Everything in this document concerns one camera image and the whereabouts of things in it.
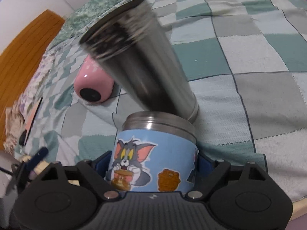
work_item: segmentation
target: wooden bed frame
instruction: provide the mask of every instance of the wooden bed frame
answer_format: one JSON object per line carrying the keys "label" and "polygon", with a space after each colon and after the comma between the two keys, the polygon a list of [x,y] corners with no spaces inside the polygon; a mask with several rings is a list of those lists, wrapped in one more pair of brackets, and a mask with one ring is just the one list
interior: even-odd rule
{"label": "wooden bed frame", "polygon": [[5,109],[27,87],[41,58],[65,20],[46,10],[8,45],[0,56],[0,149],[5,141]]}

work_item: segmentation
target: pink bottle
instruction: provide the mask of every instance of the pink bottle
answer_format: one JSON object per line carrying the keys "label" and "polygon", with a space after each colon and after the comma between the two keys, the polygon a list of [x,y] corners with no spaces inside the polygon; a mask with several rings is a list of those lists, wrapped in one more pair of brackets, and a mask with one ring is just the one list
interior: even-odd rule
{"label": "pink bottle", "polygon": [[74,89],[80,98],[102,103],[110,97],[113,84],[114,80],[88,55],[75,79]]}

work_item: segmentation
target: bedspread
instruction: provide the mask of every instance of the bedspread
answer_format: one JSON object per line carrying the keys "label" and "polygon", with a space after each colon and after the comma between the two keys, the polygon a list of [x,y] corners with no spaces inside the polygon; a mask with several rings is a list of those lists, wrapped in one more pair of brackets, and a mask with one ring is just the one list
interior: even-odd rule
{"label": "bedspread", "polygon": [[[147,0],[199,103],[198,148],[234,165],[256,161],[292,201],[307,195],[307,2]],[[25,148],[73,165],[112,150],[126,117],[142,110],[117,85],[91,105],[74,78],[87,54],[79,37],[55,54]]]}

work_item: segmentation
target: dark blue handle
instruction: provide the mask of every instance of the dark blue handle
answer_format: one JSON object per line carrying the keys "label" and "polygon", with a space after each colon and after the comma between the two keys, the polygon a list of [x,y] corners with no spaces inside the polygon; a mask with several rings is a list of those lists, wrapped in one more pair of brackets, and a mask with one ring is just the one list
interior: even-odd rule
{"label": "dark blue handle", "polygon": [[42,147],[28,162],[26,165],[26,170],[31,171],[33,170],[37,164],[41,162],[47,155],[48,149],[46,147]]}

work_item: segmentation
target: metal cup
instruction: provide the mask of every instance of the metal cup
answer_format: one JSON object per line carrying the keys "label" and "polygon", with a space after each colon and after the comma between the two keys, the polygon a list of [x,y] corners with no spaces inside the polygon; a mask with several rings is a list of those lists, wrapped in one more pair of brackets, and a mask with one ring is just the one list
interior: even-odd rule
{"label": "metal cup", "polygon": [[113,10],[82,37],[80,45],[145,110],[195,121],[196,97],[145,0]]}

